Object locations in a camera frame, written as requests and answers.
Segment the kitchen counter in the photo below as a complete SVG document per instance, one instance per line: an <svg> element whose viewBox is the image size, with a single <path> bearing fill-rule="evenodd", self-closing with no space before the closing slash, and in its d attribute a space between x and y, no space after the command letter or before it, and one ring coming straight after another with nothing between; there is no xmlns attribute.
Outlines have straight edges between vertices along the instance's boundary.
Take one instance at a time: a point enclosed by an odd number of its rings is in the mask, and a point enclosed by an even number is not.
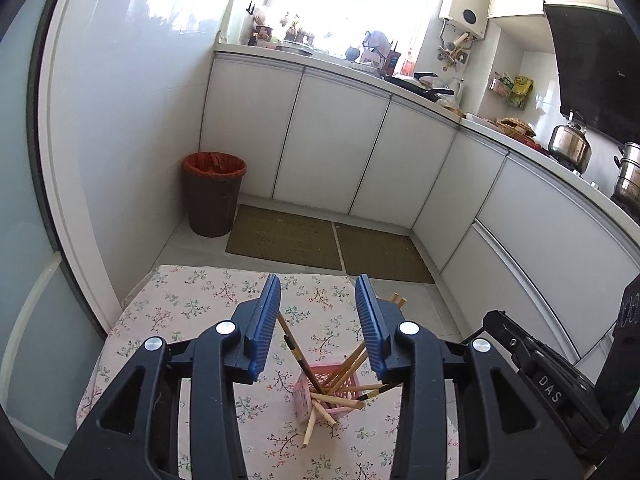
<svg viewBox="0 0 640 480"><path fill-rule="evenodd" d="M379 88L389 94L396 95L411 101L427 110L430 110L441 117L451 121L452 124L459 124L464 128L468 128L481 136L487 137L499 144L511 152L518 153L519 155L529 159L532 163L543 168L553 176L563 181L568 186L574 188L585 199L593 203L597 209L602 211L609 219L615 222L619 228L628 235L633 242L640 248L640 226L636 224L622 209L614 204L609 197L602 194L599 190L591 187L590 184L583 179L573 174L560 164L558 164L552 158L542 155L536 150L532 150L528 146L517 142L511 137L502 135L490 128L477 124L467 119L461 119L456 114L442 108L436 103L432 103L429 100L417 96L408 90L393 85L383 79L369 75L352 68L347 68L337 63L331 63L329 61L315 59L312 56L301 56L300 54L292 54L290 52L281 52L279 50L272 50L268 48L257 48L253 46L240 45L240 44L225 44L217 43L214 46L214 50L219 53L228 54L241 54L244 56L262 57L265 59L274 59L287 63L293 63L300 66L315 68L325 72L330 72L335 75L340 75L355 81L359 81L366 85Z"/></svg>
<svg viewBox="0 0 640 480"><path fill-rule="evenodd" d="M594 374L640 226L555 160L367 73L216 44L200 149L241 191L404 228L463 336L504 310Z"/></svg>

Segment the white door frame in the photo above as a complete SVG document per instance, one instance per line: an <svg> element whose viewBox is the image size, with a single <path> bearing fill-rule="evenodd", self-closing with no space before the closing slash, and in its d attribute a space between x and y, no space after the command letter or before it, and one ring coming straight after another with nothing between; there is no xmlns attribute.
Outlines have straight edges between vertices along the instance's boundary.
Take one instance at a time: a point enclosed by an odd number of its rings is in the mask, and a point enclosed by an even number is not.
<svg viewBox="0 0 640 480"><path fill-rule="evenodd" d="M60 25L68 0L58 0L47 31L38 83L40 165L60 246L80 290L102 328L109 332L122 308L104 268L78 165L78 133L50 127L50 86Z"/></svg>

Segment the silver screw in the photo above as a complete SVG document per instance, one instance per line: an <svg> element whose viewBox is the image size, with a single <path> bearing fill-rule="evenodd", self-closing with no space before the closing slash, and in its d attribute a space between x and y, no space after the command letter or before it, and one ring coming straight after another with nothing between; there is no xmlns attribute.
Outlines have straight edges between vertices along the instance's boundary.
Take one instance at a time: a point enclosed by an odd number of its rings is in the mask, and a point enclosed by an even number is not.
<svg viewBox="0 0 640 480"><path fill-rule="evenodd" d="M216 332L219 334L231 334L236 329L236 324L231 321L220 321L216 325Z"/></svg>
<svg viewBox="0 0 640 480"><path fill-rule="evenodd" d="M400 332L407 335L417 334L420 327L413 321L405 321L400 323Z"/></svg>
<svg viewBox="0 0 640 480"><path fill-rule="evenodd" d="M486 339L475 339L471 344L479 352L488 352L491 349L491 343Z"/></svg>
<svg viewBox="0 0 640 480"><path fill-rule="evenodd" d="M158 350L162 346L162 339L159 337L150 337L145 341L145 348L151 352Z"/></svg>

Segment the ribbed blue pad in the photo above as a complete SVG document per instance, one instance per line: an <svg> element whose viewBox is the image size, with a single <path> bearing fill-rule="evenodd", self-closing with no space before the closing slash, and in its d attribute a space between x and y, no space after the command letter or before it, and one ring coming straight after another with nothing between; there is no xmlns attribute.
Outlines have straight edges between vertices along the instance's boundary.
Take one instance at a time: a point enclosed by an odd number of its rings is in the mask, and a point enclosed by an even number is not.
<svg viewBox="0 0 640 480"><path fill-rule="evenodd" d="M376 319L375 311L380 311L378 299L371 288L369 278L366 274L361 275L356 280L356 309L360 318L360 326L362 327L362 336L367 345L369 353L369 363L371 369L380 379L386 372L386 363L384 361L382 348L384 338Z"/></svg>
<svg viewBox="0 0 640 480"><path fill-rule="evenodd" d="M255 306L255 310L258 309L261 309L260 318L244 350L244 354L250 359L248 371L254 381L258 380L258 375L267 362L273 328L280 310L280 280L275 274L270 274L264 284Z"/></svg>

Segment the pink plastic basket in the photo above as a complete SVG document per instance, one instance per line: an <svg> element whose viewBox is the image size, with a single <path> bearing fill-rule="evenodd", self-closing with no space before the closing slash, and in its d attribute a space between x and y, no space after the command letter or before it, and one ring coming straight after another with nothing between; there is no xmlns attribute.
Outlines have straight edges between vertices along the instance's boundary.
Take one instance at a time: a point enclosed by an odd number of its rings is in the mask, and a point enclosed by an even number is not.
<svg viewBox="0 0 640 480"><path fill-rule="evenodd" d="M318 378L318 381L320 381L320 383L322 384L322 382L329 376L329 374L338 369L341 365L342 361L338 363L334 362L310 365L310 368ZM349 386L360 386L360 383L358 382L357 372L349 377L346 381L344 381L344 384L341 386L341 388L347 388ZM300 424L306 424L306 422L309 420L309 415L311 414L312 404L310 388L311 383L309 382L309 379L306 378L305 374L300 374L296 385L293 387L293 406L296 410L296 417L298 418L298 422ZM355 399L360 394L361 392L336 392L334 393L334 397ZM334 419L338 419L341 416L353 411L353 408L347 408L345 406L328 408L326 403L322 402L321 404L326 408L329 415L331 415ZM322 417L318 417L316 420L318 422L324 421Z"/></svg>

